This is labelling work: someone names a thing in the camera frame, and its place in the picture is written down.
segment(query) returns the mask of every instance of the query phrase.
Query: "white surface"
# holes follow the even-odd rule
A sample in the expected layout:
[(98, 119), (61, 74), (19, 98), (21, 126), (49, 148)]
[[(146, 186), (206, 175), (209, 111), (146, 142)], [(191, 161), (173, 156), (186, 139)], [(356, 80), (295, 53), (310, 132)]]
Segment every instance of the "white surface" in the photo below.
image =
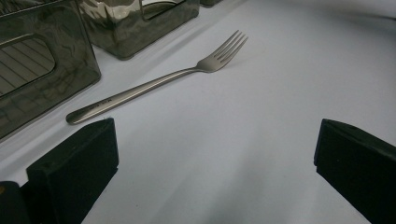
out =
[[(396, 15), (394, 1), (375, 2), (348, 1)], [(23, 184), (30, 163), (89, 123), (69, 126), (67, 113), (194, 66), (239, 29), (249, 40), (224, 69), (92, 120), (115, 119), (120, 166), (84, 223), (368, 223), (313, 157), (322, 119), (396, 145), (395, 22), (314, 3), (224, 0), (129, 61), (95, 48), (102, 80), (1, 143), (0, 179)]]

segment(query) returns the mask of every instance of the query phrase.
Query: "white table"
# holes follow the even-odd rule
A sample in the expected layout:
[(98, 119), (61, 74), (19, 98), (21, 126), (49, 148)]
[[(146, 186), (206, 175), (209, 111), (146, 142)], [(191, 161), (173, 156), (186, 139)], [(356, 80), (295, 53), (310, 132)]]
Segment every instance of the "white table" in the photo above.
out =
[[(111, 117), (119, 171), (85, 224), (368, 223), (313, 159), (322, 119), (396, 146), (395, 22), (346, 14), (395, 16), (396, 6), (339, 2), (224, 0), (129, 61), (95, 48), (101, 81), (1, 143), (0, 179), (24, 184), (29, 164)], [(65, 122), (86, 104), (194, 66), (237, 29), (249, 40), (217, 73)]]

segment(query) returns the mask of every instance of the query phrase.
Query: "table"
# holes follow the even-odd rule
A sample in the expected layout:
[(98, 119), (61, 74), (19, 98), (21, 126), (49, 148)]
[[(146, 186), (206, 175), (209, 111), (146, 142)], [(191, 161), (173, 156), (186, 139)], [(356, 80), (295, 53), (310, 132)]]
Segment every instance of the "table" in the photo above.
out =
[[(129, 61), (94, 48), (101, 81), (2, 142), (0, 178), (22, 185), (29, 164), (111, 117), (120, 166), (85, 224), (369, 223), (313, 163), (322, 119), (396, 145), (396, 27), (374, 16), (394, 16), (395, 3), (347, 2), (224, 0)], [(194, 66), (236, 29), (249, 40), (217, 73), (65, 122), (84, 105)]]

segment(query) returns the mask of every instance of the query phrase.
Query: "metal fork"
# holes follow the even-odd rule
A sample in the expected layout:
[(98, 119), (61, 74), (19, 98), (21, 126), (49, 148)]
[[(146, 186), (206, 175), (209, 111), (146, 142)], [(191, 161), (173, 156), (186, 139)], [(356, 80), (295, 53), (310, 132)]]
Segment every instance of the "metal fork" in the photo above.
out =
[(129, 89), (128, 91), (123, 91), (116, 95), (110, 96), (105, 100), (99, 101), (91, 105), (87, 105), (79, 110), (68, 114), (66, 116), (66, 121), (69, 124), (81, 123), (87, 119), (91, 119), (100, 114), (103, 114), (116, 106), (133, 100), (134, 98), (143, 95), (146, 92), (152, 91), (168, 82), (171, 82), (180, 77), (184, 77), (191, 73), (216, 72), (220, 70), (220, 68), (224, 67), (235, 56), (235, 54), (242, 48), (247, 40), (247, 36), (243, 35), (239, 31), (236, 31), (218, 49), (216, 49), (209, 56), (198, 62), (195, 67), (183, 69), (169, 75), (156, 78), (150, 82)]

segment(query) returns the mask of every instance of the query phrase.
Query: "fork tine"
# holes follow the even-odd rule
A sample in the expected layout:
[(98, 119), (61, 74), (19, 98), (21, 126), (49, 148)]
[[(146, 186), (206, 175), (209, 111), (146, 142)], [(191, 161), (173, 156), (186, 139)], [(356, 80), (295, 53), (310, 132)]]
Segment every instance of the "fork tine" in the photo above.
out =
[(239, 33), (239, 30), (237, 30), (235, 33), (233, 33), (233, 35), (230, 36), (230, 38), (228, 38), (218, 49), (216, 49), (212, 55), (216, 56), (217, 54), (219, 54), (221, 51), (224, 50), (224, 48), (230, 43), (232, 42), (233, 38), (236, 36), (236, 34)]
[(218, 56), (218, 60), (223, 60), (224, 58), (228, 57), (233, 53), (233, 51), (238, 47), (239, 43), (241, 42), (242, 39), (244, 39), (245, 35), (242, 35), (240, 37), (237, 37), (233, 43), (230, 43), (227, 46), (227, 49), (225, 49), (220, 56)]
[(234, 56), (235, 54), (242, 48), (242, 46), (244, 46), (244, 44), (248, 41), (248, 36), (244, 39), (244, 41), (242, 41), (241, 44), (239, 44), (239, 46), (234, 49), (232, 52), (230, 52), (224, 59), (222, 59), (220, 62), (221, 63), (225, 63), (227, 64)]

